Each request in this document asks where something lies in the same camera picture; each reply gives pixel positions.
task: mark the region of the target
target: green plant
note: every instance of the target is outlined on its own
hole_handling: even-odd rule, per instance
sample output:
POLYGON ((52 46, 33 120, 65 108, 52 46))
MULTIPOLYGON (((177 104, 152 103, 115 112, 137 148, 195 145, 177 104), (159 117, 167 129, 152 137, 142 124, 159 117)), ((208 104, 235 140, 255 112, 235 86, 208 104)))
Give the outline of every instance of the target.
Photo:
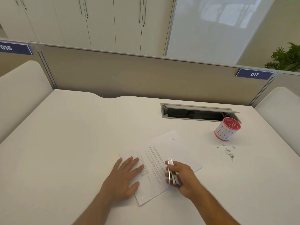
POLYGON ((300 70, 300 45, 295 45, 289 42, 290 48, 288 51, 284 51, 284 48, 277 47, 276 52, 273 52, 271 58, 275 62, 269 62, 265 64, 265 68, 286 70, 297 72, 300 70))

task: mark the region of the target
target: cabinet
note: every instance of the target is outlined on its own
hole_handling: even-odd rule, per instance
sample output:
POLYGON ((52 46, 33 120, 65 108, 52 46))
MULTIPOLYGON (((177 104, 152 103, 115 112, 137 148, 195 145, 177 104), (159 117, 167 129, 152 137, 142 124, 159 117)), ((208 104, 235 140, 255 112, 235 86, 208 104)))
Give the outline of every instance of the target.
POLYGON ((52 0, 66 46, 91 48, 83 0, 52 0))
POLYGON ((139 54, 144 0, 114 0, 115 39, 118 52, 139 54))
POLYGON ((11 40, 38 41, 21 0, 0 0, 0 24, 11 40))
POLYGON ((52 0, 20 0, 39 42, 64 45, 52 0))
POLYGON ((141 54, 163 56, 174 0, 144 0, 141 54))
POLYGON ((115 51, 113 0, 83 0, 92 49, 115 51))

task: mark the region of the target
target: number 017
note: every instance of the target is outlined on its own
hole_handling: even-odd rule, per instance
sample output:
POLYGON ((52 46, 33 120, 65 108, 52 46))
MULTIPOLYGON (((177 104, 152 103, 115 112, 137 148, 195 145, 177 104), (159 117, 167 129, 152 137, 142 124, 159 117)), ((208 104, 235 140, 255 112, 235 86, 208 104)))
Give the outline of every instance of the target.
POLYGON ((13 50, 10 46, 3 46, 3 45, 0 45, 0 48, 2 50, 13 50))
POLYGON ((259 75, 259 73, 251 73, 251 76, 258 76, 259 75))

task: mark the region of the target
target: red rim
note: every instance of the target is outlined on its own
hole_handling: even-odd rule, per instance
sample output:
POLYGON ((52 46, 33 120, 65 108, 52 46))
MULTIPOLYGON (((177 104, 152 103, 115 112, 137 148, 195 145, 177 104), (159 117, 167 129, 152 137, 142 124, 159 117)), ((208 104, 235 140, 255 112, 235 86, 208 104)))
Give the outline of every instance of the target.
POLYGON ((214 131, 215 133, 215 136, 219 139, 219 140, 222 140, 221 138, 219 138, 217 135, 216 135, 216 131, 214 131))
POLYGON ((235 119, 233 119, 233 118, 231 118, 231 117, 226 117, 226 118, 224 118, 224 119, 223 119, 223 124, 224 124, 228 129, 235 130, 235 131, 240 130, 240 128, 241 128, 241 125, 238 123, 238 121, 235 120, 235 119), (229 127, 229 126, 224 122, 224 120, 231 120, 231 121, 235 122, 235 123, 237 124, 237 126, 238 126, 238 129, 233 129, 233 128, 229 127))

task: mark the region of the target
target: red and white container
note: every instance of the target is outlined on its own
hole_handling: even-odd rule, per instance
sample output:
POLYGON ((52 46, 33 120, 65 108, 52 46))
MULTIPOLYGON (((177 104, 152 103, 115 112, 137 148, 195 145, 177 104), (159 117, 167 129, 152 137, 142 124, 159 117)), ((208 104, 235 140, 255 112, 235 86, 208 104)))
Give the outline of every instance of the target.
POLYGON ((237 120, 233 118, 226 117, 220 123, 220 125, 215 130, 215 135, 217 138, 223 141, 228 141, 239 129, 241 125, 237 120))

